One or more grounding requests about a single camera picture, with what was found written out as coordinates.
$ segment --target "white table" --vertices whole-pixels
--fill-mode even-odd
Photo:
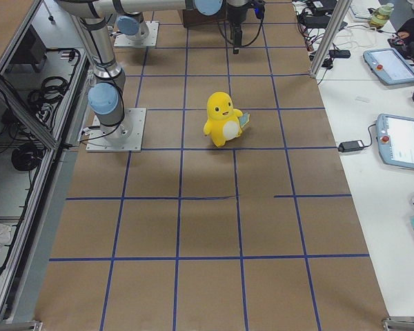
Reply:
[[[374,8],[379,5],[376,0],[365,2]],[[346,21],[354,24],[350,17]],[[383,30],[393,31],[393,27],[387,23]],[[354,33],[359,44],[371,41],[366,29]],[[363,61],[366,49],[389,47],[386,40],[391,36],[376,34],[374,47],[357,47],[350,59],[336,59],[319,85],[337,144],[357,139],[368,144],[367,127],[380,113],[414,117],[414,84],[386,86]],[[335,41],[343,42],[343,37]],[[319,71],[317,81],[323,73],[324,69]],[[414,317],[414,231],[410,223],[414,210],[408,203],[414,193],[414,170],[385,165],[375,142],[375,128],[371,132],[371,147],[340,157],[388,313],[390,317]]]

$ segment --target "bottle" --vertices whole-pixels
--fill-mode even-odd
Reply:
[[[371,18],[368,22],[369,26],[372,28],[382,29],[385,23],[389,20],[389,17],[391,16],[393,10],[393,3],[387,3],[386,5],[380,6],[371,15]]]

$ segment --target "brown paper floor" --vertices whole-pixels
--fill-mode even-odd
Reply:
[[[268,3],[239,55],[216,25],[153,19],[156,49],[117,51],[126,106],[148,108],[144,150],[80,149],[37,304],[44,330],[381,330],[386,309],[291,3]],[[202,134],[218,90],[251,114],[222,149]]]

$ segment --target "blue joint cap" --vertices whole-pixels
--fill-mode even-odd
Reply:
[[[211,16],[219,12],[222,6],[222,0],[195,0],[195,7],[198,11],[206,16]]]
[[[88,93],[90,107],[99,115],[107,115],[118,105],[117,89],[107,83],[98,83]]]
[[[120,16],[117,19],[119,31],[126,36],[135,36],[139,31],[139,22],[129,16]]]

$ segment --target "white mounting plate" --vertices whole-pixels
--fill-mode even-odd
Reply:
[[[144,124],[146,122],[145,108],[126,108],[124,121],[132,123],[132,133],[121,145],[113,145],[106,138],[98,138],[89,140],[86,143],[86,150],[88,152],[141,152],[141,144],[143,141]],[[99,120],[95,116],[93,126],[99,126]],[[100,130],[92,130],[89,139],[99,137],[102,133]]]
[[[144,48],[144,47],[155,47],[157,45],[158,39],[158,21],[147,21],[146,22],[149,28],[149,35],[147,38],[142,40],[130,40],[124,34],[120,34],[115,38],[113,44],[116,48]]]

